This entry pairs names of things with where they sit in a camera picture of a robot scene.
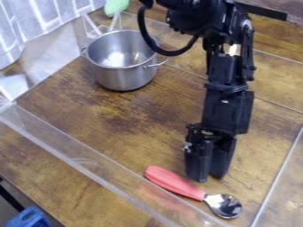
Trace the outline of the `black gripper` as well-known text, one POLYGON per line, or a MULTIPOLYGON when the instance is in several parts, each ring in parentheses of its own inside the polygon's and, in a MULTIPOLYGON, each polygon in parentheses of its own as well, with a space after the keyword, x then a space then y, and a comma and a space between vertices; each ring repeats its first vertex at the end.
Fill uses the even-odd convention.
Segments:
POLYGON ((245 85, 207 83, 204 87, 201 121, 187 126, 183 148, 185 175, 199 183, 207 181, 209 170, 216 178, 225 175, 235 154, 236 135, 248 131, 255 101, 255 92, 245 85))

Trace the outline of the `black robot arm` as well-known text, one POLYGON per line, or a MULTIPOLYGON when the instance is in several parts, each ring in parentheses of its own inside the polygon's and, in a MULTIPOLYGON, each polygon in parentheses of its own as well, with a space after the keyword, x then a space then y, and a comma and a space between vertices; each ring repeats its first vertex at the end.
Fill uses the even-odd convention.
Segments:
POLYGON ((235 153, 236 136, 248 131, 255 92, 247 83, 255 79, 255 30, 235 0, 140 0, 137 23, 151 49, 167 57, 185 53, 203 42, 208 83, 204 112, 199 123, 187 126, 184 142, 185 175, 197 182, 223 177, 235 153), (167 8, 165 21, 176 32, 192 37, 181 49, 167 51, 152 40, 144 13, 155 4, 167 8))

